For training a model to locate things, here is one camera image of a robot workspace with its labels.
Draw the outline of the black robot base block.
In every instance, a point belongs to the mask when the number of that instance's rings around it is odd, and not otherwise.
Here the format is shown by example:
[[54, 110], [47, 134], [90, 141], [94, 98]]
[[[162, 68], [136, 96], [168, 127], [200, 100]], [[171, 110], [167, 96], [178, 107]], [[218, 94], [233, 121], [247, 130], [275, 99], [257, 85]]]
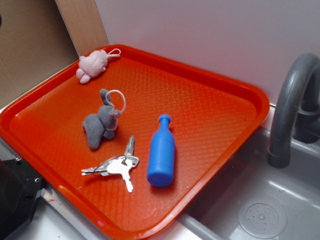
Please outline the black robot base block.
[[44, 187], [42, 176], [24, 159], [0, 162], [0, 238], [9, 240], [34, 218]]

